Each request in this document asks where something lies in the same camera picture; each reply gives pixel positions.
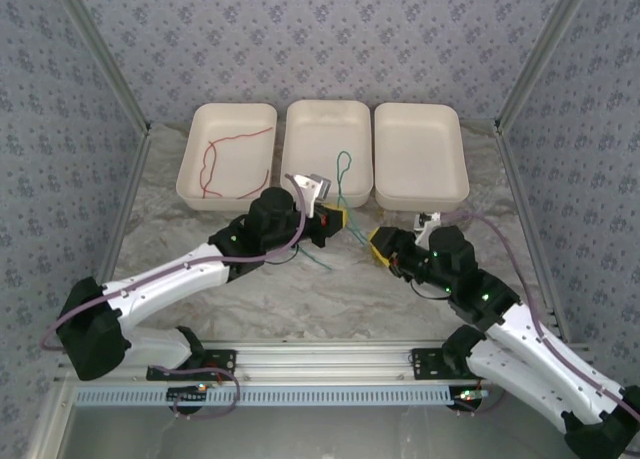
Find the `white tray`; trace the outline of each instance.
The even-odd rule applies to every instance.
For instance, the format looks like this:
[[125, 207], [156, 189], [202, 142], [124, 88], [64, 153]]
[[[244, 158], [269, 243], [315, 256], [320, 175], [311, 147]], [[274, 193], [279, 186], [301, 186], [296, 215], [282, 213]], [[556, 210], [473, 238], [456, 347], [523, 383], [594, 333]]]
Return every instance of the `white tray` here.
[[454, 210], [469, 194], [456, 112], [386, 103], [375, 111], [376, 200], [385, 209]]
[[[269, 104], [200, 107], [180, 166], [178, 195], [200, 211], [247, 211], [271, 182], [276, 121], [276, 110]], [[222, 138], [229, 139], [211, 146]]]
[[[293, 193], [284, 178], [289, 174], [319, 174], [331, 180], [327, 202], [336, 203], [336, 159], [348, 151], [353, 162], [342, 181], [342, 193], [351, 207], [367, 202], [373, 188], [371, 111], [357, 101], [297, 101], [287, 110], [280, 185]], [[342, 157], [341, 168], [348, 163]]]

